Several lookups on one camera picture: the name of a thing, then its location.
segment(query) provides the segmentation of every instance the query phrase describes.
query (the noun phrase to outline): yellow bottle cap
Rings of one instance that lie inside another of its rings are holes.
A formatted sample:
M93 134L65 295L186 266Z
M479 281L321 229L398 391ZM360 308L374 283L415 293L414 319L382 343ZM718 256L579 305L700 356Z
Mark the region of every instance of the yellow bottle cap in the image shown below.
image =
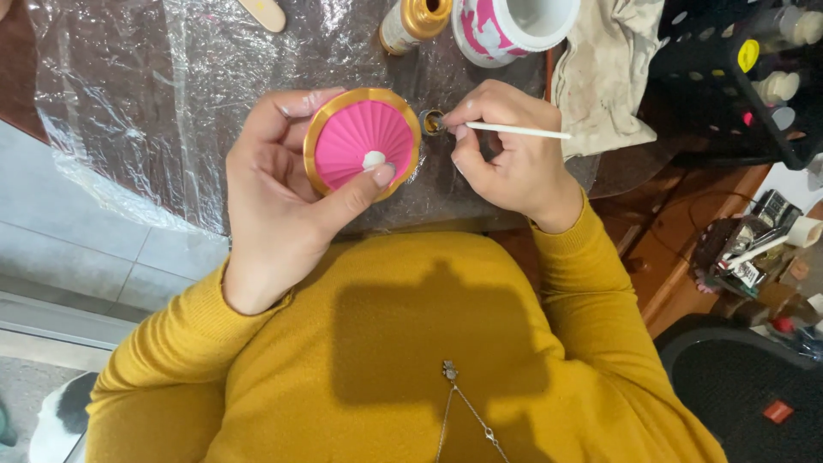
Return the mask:
M743 46L740 47L740 51L737 52L737 64L743 72L749 72L755 67L759 55L760 44L757 43L757 40L749 39L743 42Z

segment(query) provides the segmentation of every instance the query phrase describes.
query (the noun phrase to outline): red object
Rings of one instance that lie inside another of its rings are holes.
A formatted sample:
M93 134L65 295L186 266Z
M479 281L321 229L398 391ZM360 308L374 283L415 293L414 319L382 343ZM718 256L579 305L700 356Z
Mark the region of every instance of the red object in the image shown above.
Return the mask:
M772 320L772 326L781 333L791 333L794 331L794 323L784 316Z
M783 421L786 421L786 418L792 413L794 413L794 409L786 405L782 400L775 400L763 410L763 416L774 421L775 424L781 424Z

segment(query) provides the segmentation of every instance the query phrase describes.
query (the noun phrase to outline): black chair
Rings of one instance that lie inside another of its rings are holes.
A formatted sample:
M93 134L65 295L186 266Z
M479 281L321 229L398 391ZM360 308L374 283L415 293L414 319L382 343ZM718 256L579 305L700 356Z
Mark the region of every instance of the black chair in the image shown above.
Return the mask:
M717 316L685 316L655 345L730 463L823 461L823 365ZM782 423L765 416L778 400L792 410Z

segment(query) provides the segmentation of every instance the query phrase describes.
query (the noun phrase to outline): woman's left hand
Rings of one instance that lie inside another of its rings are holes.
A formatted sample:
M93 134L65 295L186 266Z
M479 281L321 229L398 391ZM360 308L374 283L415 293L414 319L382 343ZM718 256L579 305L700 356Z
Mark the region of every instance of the woman's left hand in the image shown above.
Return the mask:
M393 165L380 164L326 198L312 189L302 156L310 116L343 92L267 93L226 158L233 246L223 296L241 314L265 311L305 278L394 177Z

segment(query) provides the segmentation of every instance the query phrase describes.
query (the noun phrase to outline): black and white cat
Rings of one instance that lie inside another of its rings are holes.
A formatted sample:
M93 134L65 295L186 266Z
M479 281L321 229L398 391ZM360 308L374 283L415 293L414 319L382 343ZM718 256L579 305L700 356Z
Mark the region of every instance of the black and white cat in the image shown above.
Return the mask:
M97 373L72 379L43 399L29 445L30 463L63 463L89 425L86 405Z

